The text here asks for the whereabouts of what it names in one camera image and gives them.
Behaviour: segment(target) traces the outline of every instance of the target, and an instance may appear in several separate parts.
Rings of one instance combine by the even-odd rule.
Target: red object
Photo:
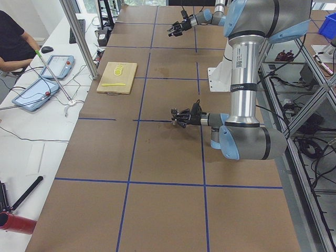
[[[0,229],[31,235],[37,221],[17,216],[8,212],[0,213]]]

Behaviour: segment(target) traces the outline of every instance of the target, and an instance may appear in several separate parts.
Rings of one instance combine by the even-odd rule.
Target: black pole
[[[22,203],[22,201],[25,200],[25,198],[34,190],[34,188],[43,180],[42,176],[39,176],[35,182],[27,189],[27,191],[17,200],[17,202],[14,203],[14,205],[11,207],[11,210],[14,211],[18,208],[18,206]]]

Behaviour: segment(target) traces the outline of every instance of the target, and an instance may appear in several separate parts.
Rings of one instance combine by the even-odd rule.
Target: black sleeve
[[[7,13],[0,11],[0,15],[2,16],[4,24],[10,26],[15,34],[20,36],[25,32]]]

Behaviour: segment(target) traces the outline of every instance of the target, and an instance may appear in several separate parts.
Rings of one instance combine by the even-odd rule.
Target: gray robot arm
[[[259,49],[265,38],[270,43],[280,43],[303,36],[308,30],[310,9],[311,1],[307,0],[233,0],[228,15],[221,17],[225,20],[224,36],[228,37],[233,48],[231,111],[230,115],[217,115],[222,122],[219,127],[211,123],[208,125],[214,132],[212,147],[221,149],[225,157],[273,159],[285,151],[287,141],[284,135],[275,129],[261,128],[255,117]],[[184,22],[191,28],[210,22],[210,19],[198,13],[184,19]],[[175,33],[181,35],[182,31],[173,28],[170,36]],[[179,121],[179,115],[173,114],[173,121]],[[206,125],[202,118],[207,115],[210,122],[210,117],[214,115],[205,113],[201,114],[197,125]],[[195,124],[194,120],[184,123]]]

